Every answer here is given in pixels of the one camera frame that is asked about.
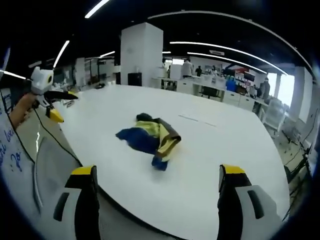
black ceiling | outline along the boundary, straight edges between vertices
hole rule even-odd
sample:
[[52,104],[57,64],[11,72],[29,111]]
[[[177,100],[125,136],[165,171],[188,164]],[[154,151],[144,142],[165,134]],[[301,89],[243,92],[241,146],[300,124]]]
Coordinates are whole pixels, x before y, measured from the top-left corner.
[[[281,40],[252,24],[211,14],[178,14],[148,19],[150,16],[184,11],[227,13],[269,28],[307,59],[316,64],[317,8],[312,1],[293,5],[292,1],[266,0],[110,0],[91,18],[88,11],[100,0],[10,1],[2,7],[5,31],[2,38],[11,44],[9,68],[16,73],[38,60],[56,58],[66,40],[70,44],[59,64],[78,57],[94,57],[119,49],[121,30],[148,22],[164,31],[164,49],[174,55],[186,52],[210,54],[221,50],[207,46],[171,45],[170,41],[202,42],[235,48],[273,64],[306,64]],[[255,67],[263,62],[226,51],[225,57]]]

